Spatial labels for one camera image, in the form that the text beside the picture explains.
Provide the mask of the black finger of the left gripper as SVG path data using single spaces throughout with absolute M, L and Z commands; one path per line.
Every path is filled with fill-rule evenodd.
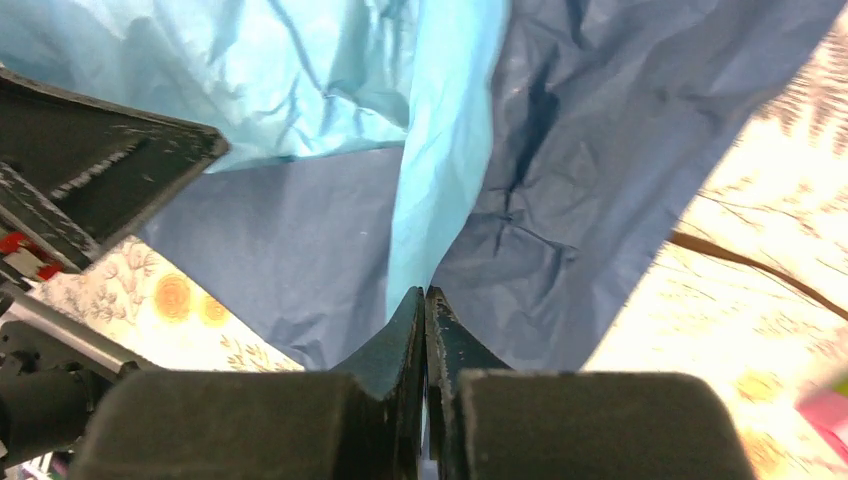
M 65 272 L 95 263 L 229 150 L 214 127 L 1 70 L 1 228 Z

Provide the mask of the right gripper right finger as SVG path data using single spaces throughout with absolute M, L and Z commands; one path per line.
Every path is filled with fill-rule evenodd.
M 676 372 L 515 370 L 426 295 L 429 455 L 443 479 L 751 479 L 724 403 Z

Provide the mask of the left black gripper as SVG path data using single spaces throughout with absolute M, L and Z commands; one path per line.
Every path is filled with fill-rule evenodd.
M 98 403 L 153 363 L 28 295 L 62 269 L 24 234 L 1 234 L 1 461 L 72 446 Z

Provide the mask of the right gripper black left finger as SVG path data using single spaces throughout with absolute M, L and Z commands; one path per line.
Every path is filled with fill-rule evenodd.
M 103 400 L 74 479 L 414 479 L 424 293 L 327 371 L 149 370 Z

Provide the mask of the brown ribbon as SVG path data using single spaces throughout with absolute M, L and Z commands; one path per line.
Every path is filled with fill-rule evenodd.
M 782 280 L 793 288 L 797 289 L 799 292 L 804 295 L 810 297 L 812 300 L 818 302 L 825 309 L 830 312 L 836 314 L 838 317 L 843 320 L 847 320 L 847 310 L 839 306 L 837 303 L 834 303 L 825 295 L 819 293 L 811 286 L 803 283 L 797 278 L 792 277 L 791 275 L 784 273 L 777 268 L 759 262 L 757 260 L 751 259 L 749 257 L 740 255 L 738 253 L 734 253 L 730 250 L 727 250 L 715 243 L 711 243 L 705 239 L 700 237 L 696 237 L 687 233 L 683 233 L 680 231 L 673 231 L 670 236 L 667 238 L 667 241 L 671 244 L 677 245 L 678 247 L 703 254 L 708 255 L 714 258 L 718 258 L 721 260 L 729 261 L 732 263 L 745 265 L 748 267 L 752 267 L 758 270 L 762 270 L 770 275 L 775 276 L 776 278 Z

